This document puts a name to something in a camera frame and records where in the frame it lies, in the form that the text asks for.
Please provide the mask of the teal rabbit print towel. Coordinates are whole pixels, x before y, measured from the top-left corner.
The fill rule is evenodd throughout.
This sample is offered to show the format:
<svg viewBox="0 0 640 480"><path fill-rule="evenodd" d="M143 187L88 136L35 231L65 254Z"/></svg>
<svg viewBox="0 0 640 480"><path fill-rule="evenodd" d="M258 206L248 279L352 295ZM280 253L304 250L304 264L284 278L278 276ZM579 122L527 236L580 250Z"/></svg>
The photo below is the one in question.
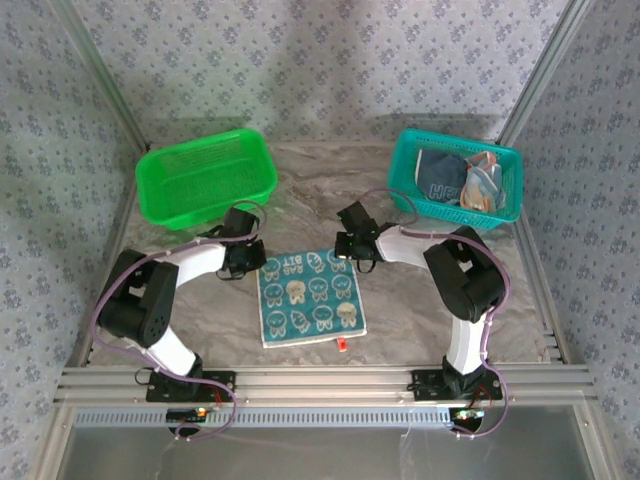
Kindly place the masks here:
<svg viewBox="0 0 640 480"><path fill-rule="evenodd" d="M354 266L332 249L269 257L258 271L257 286L266 349L367 334Z"/></svg>

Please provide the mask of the dark blue lettered towel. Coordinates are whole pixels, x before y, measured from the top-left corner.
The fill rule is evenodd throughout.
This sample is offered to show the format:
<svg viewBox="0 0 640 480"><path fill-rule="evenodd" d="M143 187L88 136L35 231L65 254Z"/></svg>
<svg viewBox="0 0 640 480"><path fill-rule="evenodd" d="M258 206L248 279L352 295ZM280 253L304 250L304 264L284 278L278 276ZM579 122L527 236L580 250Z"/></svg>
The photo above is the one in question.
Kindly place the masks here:
<svg viewBox="0 0 640 480"><path fill-rule="evenodd" d="M417 189L427 200L458 205L469 163L459 154L420 149L414 173Z"/></svg>

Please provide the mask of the light blue orange towel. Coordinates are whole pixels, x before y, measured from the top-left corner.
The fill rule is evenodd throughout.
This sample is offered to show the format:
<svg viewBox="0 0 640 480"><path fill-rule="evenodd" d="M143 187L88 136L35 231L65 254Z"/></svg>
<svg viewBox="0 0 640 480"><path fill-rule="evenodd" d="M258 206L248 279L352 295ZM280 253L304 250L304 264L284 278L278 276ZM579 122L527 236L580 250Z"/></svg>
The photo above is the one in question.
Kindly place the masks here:
<svg viewBox="0 0 640 480"><path fill-rule="evenodd" d="M466 158L467 177L460 205L469 210L496 213L506 201L502 167L494 153L483 151Z"/></svg>

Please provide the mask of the teal plastic basket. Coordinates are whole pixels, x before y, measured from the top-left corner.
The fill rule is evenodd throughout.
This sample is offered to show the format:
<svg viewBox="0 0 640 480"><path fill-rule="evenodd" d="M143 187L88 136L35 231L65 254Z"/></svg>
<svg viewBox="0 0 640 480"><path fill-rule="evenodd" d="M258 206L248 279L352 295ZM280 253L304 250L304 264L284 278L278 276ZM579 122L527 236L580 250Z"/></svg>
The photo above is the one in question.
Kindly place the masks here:
<svg viewBox="0 0 640 480"><path fill-rule="evenodd" d="M484 151L493 153L502 167L502 187L505 201L494 213L477 212L459 206L434 202L425 198L415 182L415 168L421 149L453 152L471 156ZM523 165L520 153L514 149L455 137L441 133L405 129L396 142L388 171L387 186L397 209L410 212L417 208L420 215L479 229L493 229L503 223L518 220L523 197Z"/></svg>

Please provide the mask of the green plastic basket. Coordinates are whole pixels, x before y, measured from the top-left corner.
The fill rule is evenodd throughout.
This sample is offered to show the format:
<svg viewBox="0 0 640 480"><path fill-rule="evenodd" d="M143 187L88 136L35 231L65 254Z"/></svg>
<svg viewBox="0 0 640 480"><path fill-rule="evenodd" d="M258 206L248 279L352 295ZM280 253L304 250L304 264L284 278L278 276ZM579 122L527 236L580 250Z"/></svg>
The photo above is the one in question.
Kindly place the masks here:
<svg viewBox="0 0 640 480"><path fill-rule="evenodd" d="M241 128L153 150L135 169L141 214L182 230L218 219L232 204L265 204L278 174L263 136Z"/></svg>

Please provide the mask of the grey metal lower shelf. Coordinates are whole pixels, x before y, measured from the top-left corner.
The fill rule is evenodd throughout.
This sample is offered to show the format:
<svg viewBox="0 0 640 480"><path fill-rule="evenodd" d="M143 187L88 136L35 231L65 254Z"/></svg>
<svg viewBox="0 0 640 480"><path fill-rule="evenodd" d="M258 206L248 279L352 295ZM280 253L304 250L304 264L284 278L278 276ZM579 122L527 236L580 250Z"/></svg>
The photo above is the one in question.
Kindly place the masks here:
<svg viewBox="0 0 640 480"><path fill-rule="evenodd" d="M480 440L419 429L250 429L179 442L163 428L78 428L47 480L595 480L571 429Z"/></svg>

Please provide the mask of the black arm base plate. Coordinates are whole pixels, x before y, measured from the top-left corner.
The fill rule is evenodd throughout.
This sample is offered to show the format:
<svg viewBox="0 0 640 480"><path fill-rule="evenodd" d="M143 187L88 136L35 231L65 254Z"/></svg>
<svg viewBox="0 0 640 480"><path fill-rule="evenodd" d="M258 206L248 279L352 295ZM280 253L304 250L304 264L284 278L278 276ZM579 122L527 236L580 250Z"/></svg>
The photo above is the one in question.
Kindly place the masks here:
<svg viewBox="0 0 640 480"><path fill-rule="evenodd" d="M497 375L482 369L464 376L443 369L413 370L406 390L416 401L470 401L475 395L481 400L504 397Z"/></svg>
<svg viewBox="0 0 640 480"><path fill-rule="evenodd" d="M234 371L196 369L188 376L216 381L235 390L236 373ZM230 402L231 397L220 387L178 381L160 373L152 373L147 384L146 401L149 403Z"/></svg>

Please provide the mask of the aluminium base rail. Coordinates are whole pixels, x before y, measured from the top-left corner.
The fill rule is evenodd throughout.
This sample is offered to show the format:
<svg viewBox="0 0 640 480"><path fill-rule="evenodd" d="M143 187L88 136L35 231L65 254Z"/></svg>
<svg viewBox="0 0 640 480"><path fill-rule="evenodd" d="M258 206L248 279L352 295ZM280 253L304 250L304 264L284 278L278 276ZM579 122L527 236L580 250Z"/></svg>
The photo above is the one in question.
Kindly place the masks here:
<svg viewBox="0 0 640 480"><path fill-rule="evenodd" d="M236 367L236 396L247 406L403 406L410 369L402 366ZM503 364L512 405L578 404L597 398L584 365ZM63 371L56 406L141 405L150 373L136 367L94 366Z"/></svg>

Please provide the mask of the aluminium frame post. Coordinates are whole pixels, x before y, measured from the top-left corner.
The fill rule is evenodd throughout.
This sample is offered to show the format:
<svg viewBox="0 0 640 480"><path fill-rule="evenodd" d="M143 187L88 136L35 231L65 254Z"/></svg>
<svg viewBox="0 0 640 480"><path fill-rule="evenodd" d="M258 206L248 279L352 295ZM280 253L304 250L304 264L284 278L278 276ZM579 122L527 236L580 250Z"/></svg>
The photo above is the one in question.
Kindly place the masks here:
<svg viewBox="0 0 640 480"><path fill-rule="evenodd" d="M48 2L124 134L139 152L146 153L149 144L72 1L48 0Z"/></svg>
<svg viewBox="0 0 640 480"><path fill-rule="evenodd" d="M577 35L594 0L567 0L496 143L512 147Z"/></svg>

